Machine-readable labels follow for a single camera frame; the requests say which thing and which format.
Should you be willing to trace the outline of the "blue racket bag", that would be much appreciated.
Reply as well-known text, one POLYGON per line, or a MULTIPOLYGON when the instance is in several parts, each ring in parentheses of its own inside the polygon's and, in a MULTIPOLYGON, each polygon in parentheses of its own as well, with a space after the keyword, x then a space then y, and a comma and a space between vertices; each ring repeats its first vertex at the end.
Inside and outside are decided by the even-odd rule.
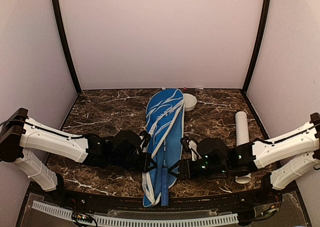
MULTIPOLYGON (((146 131, 151 135, 147 153, 157 163, 157 168, 142 174, 143 205, 154 206, 162 197, 162 166, 164 141, 166 141, 166 166, 179 162, 182 158, 181 138, 184 136, 185 100, 177 88, 168 88, 154 94, 146 107, 146 131)), ((168 188, 177 178, 168 174, 168 188)))

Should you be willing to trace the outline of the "blue badminton racket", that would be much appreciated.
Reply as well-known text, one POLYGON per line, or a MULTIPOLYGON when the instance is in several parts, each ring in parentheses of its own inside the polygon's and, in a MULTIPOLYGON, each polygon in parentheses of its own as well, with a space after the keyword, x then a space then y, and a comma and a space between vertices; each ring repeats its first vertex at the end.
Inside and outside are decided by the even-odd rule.
POLYGON ((166 163, 166 141, 163 141, 163 163, 161 169, 161 207, 169 206, 168 168, 166 163))

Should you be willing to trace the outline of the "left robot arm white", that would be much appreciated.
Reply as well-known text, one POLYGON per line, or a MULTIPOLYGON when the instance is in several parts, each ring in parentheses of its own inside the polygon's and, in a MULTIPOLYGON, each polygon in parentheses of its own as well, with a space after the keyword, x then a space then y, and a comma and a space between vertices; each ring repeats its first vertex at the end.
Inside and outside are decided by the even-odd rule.
POLYGON ((12 163, 36 182, 60 205, 67 205, 70 193, 64 189, 63 178, 48 169, 33 153, 40 150, 73 160, 85 166, 108 166, 147 173, 157 167, 146 152, 151 139, 143 131, 121 130, 114 136, 101 137, 94 133, 71 134, 39 123, 19 108, 0 124, 0 159, 12 163))

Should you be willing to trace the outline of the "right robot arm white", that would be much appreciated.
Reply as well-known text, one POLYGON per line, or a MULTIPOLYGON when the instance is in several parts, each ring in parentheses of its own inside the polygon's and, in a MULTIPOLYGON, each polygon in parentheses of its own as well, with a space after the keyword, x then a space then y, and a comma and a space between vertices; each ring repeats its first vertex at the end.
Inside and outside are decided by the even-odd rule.
POLYGON ((243 143, 232 149, 221 138, 207 137, 195 143, 183 137, 183 148, 196 156, 196 160, 181 159, 168 169, 168 173, 180 179, 196 179, 206 176, 244 177, 259 169, 280 161, 291 160, 279 169, 267 174, 267 182, 255 192, 255 200, 266 204, 297 178, 320 164, 320 114, 311 114, 310 121, 301 127, 278 137, 243 143))

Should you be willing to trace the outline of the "white shuttlecock tube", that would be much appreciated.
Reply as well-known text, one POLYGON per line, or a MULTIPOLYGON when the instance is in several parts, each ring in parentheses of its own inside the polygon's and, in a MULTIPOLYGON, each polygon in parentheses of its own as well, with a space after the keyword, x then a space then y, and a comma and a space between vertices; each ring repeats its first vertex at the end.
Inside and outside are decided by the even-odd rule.
MULTIPOLYGON (((249 139, 249 127, 247 114, 244 111, 239 111, 235 114, 235 127, 236 127, 236 146, 246 144, 250 141, 249 139)), ((248 184, 252 177, 249 173, 241 177, 236 176, 235 182, 238 184, 248 184)))

